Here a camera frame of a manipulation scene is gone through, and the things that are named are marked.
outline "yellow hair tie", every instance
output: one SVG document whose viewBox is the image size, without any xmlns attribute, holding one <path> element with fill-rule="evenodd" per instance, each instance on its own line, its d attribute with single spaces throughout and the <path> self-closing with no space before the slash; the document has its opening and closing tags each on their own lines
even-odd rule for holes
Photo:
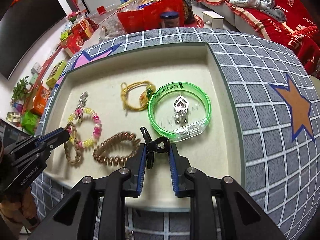
<svg viewBox="0 0 320 240">
<path fill-rule="evenodd" d="M 139 103 L 140 107 L 133 107 L 128 104 L 128 92 L 136 87 L 141 85 L 146 85 L 146 90 L 140 95 Z M 129 109 L 132 111 L 142 111 L 147 108 L 148 102 L 152 96 L 152 94 L 156 91 L 156 86 L 152 84 L 150 81 L 142 81 L 142 82 L 135 82 L 131 85 L 127 85 L 126 83 L 121 84 L 121 100 L 123 102 L 123 109 Z"/>
</svg>

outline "white tray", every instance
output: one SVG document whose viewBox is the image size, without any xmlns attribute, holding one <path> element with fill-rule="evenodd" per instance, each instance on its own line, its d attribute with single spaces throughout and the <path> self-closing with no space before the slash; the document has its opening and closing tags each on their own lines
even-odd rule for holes
<svg viewBox="0 0 320 240">
<path fill-rule="evenodd" d="M 159 137 L 149 120 L 147 111 L 127 112 L 120 99 L 120 84 L 149 80 L 157 88 L 164 84 L 185 81 L 201 87 L 209 96 L 212 118 L 201 135 L 177 143 L 180 155 L 187 157 L 191 166 L 208 176 L 241 176 L 239 121 L 234 115 L 234 103 L 230 100 L 226 82 L 210 48 L 205 43 L 167 44 L 137 49 L 88 63 L 66 75 L 49 113 L 45 133 L 65 127 L 67 118 L 75 110 L 77 101 L 87 91 L 86 107 L 97 112 L 102 122 L 99 143 L 120 131 L 130 131 L 142 138 L 140 127 L 145 126 L 152 138 Z M 129 93 L 129 102 L 138 105 L 138 98 L 145 87 Z M 77 124 L 78 136 L 86 140 L 91 136 L 93 123 L 84 120 Z M 112 155 L 126 155 L 131 148 L 119 147 Z M 100 178 L 119 167 L 103 166 L 92 158 L 93 149 L 85 149 L 83 163 L 78 167 L 68 164 L 63 146 L 52 151 L 45 172 L 67 187 L 73 187 L 82 177 Z M 189 199 L 178 199 L 172 190 L 167 155 L 156 154 L 153 169 L 146 170 L 143 191 L 138 199 L 127 198 L 126 204 L 149 210 L 188 210 Z"/>
</svg>

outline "brown braided hair tie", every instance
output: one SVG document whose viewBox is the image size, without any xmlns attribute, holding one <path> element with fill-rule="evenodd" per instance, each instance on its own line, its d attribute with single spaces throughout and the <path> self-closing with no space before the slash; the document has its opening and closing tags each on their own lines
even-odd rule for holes
<svg viewBox="0 0 320 240">
<path fill-rule="evenodd" d="M 74 165 L 80 161 L 81 151 L 80 151 L 80 147 L 79 147 L 79 141 L 77 140 L 76 126 L 72 122 L 68 122 L 67 126 L 64 129 L 67 131 L 69 127 L 71 128 L 71 131 L 72 131 L 71 134 L 73 134 L 74 140 L 72 141 L 72 144 L 73 144 L 75 151 L 76 151 L 76 156 L 75 156 L 74 160 L 72 160 L 70 157 L 70 152 L 69 152 L 68 145 L 67 145 L 68 141 L 63 143 L 63 147 L 64 147 L 64 153 L 66 154 L 66 159 L 68 160 L 68 162 L 71 165 Z"/>
<path fill-rule="evenodd" d="M 120 164 L 121 166 L 125 165 L 130 157 L 133 157 L 137 154 L 137 149 L 139 147 L 140 139 L 136 139 L 136 135 L 130 132 L 120 132 L 115 134 L 114 136 L 110 137 L 109 139 L 105 140 L 103 143 L 98 145 L 95 150 L 93 151 L 93 158 L 95 161 L 111 166 L 117 166 Z M 133 150 L 129 155 L 126 156 L 116 156 L 116 157 L 107 157 L 110 153 L 112 147 L 116 144 L 121 143 L 122 141 L 130 141 L 132 143 Z"/>
</svg>

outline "green bracelet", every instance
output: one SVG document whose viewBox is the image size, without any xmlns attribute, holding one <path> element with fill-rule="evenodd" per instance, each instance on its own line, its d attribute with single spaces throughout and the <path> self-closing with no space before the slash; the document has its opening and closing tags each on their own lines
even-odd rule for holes
<svg viewBox="0 0 320 240">
<path fill-rule="evenodd" d="M 166 94 L 173 91 L 187 91 L 200 99 L 203 103 L 206 117 L 198 122 L 177 128 L 173 131 L 162 129 L 155 122 L 154 109 L 159 100 Z M 204 132 L 211 118 L 211 103 L 207 94 L 199 87 L 187 82 L 173 82 L 160 87 L 150 98 L 148 104 L 148 117 L 152 127 L 162 136 L 166 136 L 170 141 L 180 142 Z"/>
</svg>

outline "black tv screen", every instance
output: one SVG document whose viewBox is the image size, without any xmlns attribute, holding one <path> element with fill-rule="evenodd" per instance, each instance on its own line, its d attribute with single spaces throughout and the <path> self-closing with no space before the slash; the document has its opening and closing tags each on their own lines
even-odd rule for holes
<svg viewBox="0 0 320 240">
<path fill-rule="evenodd" d="M 10 78 L 32 45 L 66 14 L 58 0 L 19 0 L 0 21 L 0 73 Z"/>
</svg>

